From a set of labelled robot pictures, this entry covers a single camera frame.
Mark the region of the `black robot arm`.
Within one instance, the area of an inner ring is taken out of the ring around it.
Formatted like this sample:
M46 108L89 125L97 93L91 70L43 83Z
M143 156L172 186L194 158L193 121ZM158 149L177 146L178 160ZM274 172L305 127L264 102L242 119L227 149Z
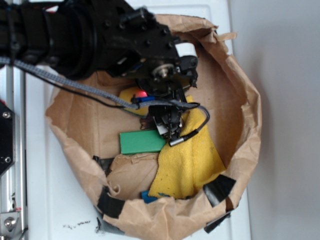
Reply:
M145 7L124 0L0 3L0 64L109 99L118 108L148 107L160 135L177 145L181 115L195 108L185 91L197 85L198 58ZM79 84L96 71L135 79L146 97L125 102Z

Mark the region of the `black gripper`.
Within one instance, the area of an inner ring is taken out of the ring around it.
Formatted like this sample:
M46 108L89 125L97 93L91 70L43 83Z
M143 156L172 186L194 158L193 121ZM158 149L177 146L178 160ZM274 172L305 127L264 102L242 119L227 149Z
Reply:
M185 92L182 88L173 91L168 96L161 98L163 101L176 100L186 103ZM158 133L168 141L176 141L181 138L181 115L186 109L176 105L151 105L149 114L154 117Z

